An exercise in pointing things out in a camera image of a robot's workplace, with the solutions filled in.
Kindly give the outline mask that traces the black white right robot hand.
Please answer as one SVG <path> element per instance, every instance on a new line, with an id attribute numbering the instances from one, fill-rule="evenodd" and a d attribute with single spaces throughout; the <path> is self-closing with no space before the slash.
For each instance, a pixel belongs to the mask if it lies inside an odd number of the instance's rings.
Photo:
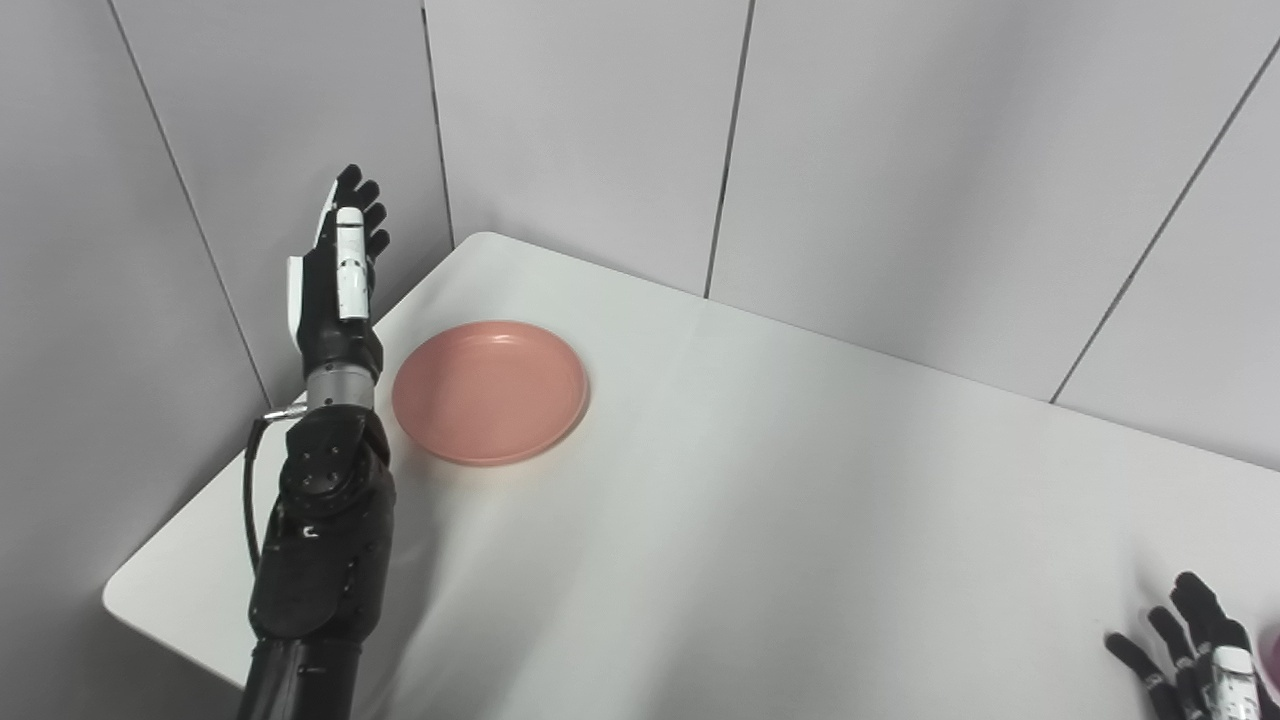
<path id="1" fill-rule="evenodd" d="M 1194 571 L 1181 571 L 1147 620 L 1164 642 L 1166 674 L 1133 639 L 1111 632 L 1103 647 L 1146 693 L 1155 719 L 1277 719 L 1277 700 L 1248 630 Z"/>

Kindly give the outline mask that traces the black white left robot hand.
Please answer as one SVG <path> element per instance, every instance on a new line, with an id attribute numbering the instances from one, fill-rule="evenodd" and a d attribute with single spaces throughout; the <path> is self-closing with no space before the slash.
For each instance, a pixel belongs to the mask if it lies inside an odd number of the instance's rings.
<path id="1" fill-rule="evenodd" d="M 312 247 L 288 263 L 287 316 L 307 378 L 353 365 L 378 380 L 384 348 L 371 320 L 375 263 L 390 245 L 380 186 L 357 164 L 334 179 Z"/>

